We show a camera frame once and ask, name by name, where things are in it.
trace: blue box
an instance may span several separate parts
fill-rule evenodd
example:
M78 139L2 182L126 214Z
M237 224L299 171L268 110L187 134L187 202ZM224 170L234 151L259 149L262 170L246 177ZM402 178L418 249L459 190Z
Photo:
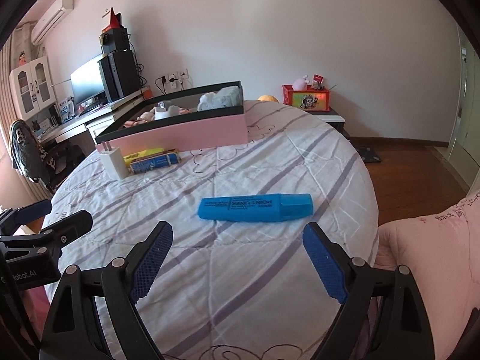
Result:
M149 170L169 167L170 165L178 164L180 156L176 151L164 151L157 154L152 154L147 157L140 158L130 164L130 169L134 175L145 173Z

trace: small figurine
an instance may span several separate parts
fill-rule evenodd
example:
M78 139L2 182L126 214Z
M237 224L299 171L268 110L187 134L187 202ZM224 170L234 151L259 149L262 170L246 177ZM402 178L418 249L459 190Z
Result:
M20 56L18 57L18 66L23 66L27 63L27 60L25 59L25 51L22 51L20 53Z

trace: curtain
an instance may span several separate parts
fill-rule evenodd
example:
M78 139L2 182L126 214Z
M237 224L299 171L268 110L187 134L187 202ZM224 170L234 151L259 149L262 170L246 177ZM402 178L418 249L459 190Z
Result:
M13 31L3 49L0 50L0 132L7 148L10 147L10 125L14 120L18 119L14 100L11 97L9 75L13 69L18 67L19 56L22 52L25 53L27 62L30 62L31 58L35 57L35 53L38 52L30 42L30 24ZM32 183L19 173L17 175L28 195L35 202L52 198L50 192L41 184Z

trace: power cord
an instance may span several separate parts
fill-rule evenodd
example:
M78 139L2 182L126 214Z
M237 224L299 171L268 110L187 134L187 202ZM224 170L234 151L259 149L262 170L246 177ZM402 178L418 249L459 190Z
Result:
M162 80L162 86L163 86L163 90L162 88L160 88L157 84L157 81L158 80ZM165 76L162 76L162 77L159 77L155 80L155 85L157 86L157 88L160 90L160 92L162 92L163 95L166 95L167 94L167 91L165 90L165 83L166 83L167 79L165 78Z
M178 82L180 83L180 85L181 85L181 91L183 91L183 76L182 76L182 78L181 78L181 81L180 81L179 79L176 79L176 78L171 78L171 79L169 79L169 81L170 81L171 83L174 83L175 81L178 81Z
M135 46L133 45L132 42L128 41L130 43L130 46L133 49L133 57L135 59L135 68L137 69L137 75L138 78L140 79L140 86L143 88L145 85L147 85L147 80L145 77L142 76L143 69L145 69L145 66L143 64L139 64L137 60L137 52L135 51Z

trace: speaker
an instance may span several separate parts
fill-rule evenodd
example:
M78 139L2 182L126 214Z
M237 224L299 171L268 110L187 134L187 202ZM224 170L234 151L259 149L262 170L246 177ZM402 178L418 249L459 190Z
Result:
M127 29L110 28L110 30L100 35L100 44L102 45L102 54L130 50Z
M103 87L105 88L105 95L109 103L114 102L120 98L113 78L112 70L110 68L110 61L108 56L104 56L98 61L100 66L100 75L102 76Z
M140 90L140 79L131 50L111 52L108 59L119 98Z

